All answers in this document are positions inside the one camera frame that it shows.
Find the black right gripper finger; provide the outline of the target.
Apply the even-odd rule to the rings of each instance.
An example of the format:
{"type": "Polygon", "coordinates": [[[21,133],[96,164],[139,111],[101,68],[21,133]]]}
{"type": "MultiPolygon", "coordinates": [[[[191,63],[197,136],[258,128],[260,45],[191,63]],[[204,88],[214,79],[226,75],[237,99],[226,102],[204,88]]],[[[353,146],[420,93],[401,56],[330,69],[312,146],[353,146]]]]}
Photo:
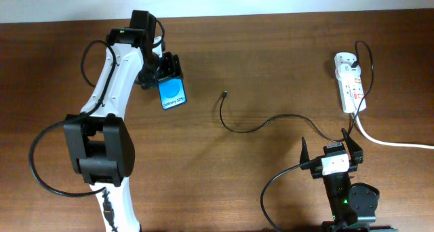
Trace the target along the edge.
{"type": "Polygon", "coordinates": [[[300,164],[305,164],[308,162],[308,149],[307,142],[304,137],[302,137],[302,149],[300,154],[300,164]]]}
{"type": "Polygon", "coordinates": [[[363,157],[363,149],[350,137],[349,133],[343,128],[341,129],[344,141],[347,144],[351,157],[363,157]]]}

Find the blue Galaxy smartphone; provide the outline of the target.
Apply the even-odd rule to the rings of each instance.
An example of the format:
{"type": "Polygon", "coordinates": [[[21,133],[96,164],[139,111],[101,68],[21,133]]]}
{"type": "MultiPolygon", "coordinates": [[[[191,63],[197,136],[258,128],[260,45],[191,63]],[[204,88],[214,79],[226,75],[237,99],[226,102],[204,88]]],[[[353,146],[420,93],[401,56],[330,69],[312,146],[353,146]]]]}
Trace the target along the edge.
{"type": "Polygon", "coordinates": [[[169,110],[187,103],[182,79],[171,79],[158,85],[163,110],[169,110]]]}

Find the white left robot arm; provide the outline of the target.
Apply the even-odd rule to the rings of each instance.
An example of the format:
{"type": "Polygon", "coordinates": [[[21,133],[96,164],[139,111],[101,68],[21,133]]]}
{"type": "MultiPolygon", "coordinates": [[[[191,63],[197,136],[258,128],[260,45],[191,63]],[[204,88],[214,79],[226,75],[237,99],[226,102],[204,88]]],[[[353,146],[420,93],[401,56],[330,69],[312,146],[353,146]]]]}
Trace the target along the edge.
{"type": "Polygon", "coordinates": [[[134,84],[158,89],[168,110],[187,102],[179,57],[167,52],[159,22],[148,11],[134,10],[130,25],[114,28],[103,44],[106,61],[80,114],[67,115],[66,143],[75,173],[97,197],[106,231],[141,231],[130,193],[135,148],[125,111],[134,84]]]}

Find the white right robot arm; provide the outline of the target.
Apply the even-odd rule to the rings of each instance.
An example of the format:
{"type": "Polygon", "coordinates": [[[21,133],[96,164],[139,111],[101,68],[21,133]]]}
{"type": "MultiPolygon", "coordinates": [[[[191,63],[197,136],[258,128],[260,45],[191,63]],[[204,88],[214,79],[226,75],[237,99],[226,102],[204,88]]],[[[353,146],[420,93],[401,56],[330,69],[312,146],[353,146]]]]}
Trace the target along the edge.
{"type": "Polygon", "coordinates": [[[309,170],[312,178],[322,179],[333,220],[321,224],[321,230],[369,231],[376,221],[380,192],[366,183],[352,183],[350,173],[363,162],[363,149],[342,130],[345,143],[326,145],[324,154],[309,158],[307,142],[302,139],[300,168],[309,170]]]}

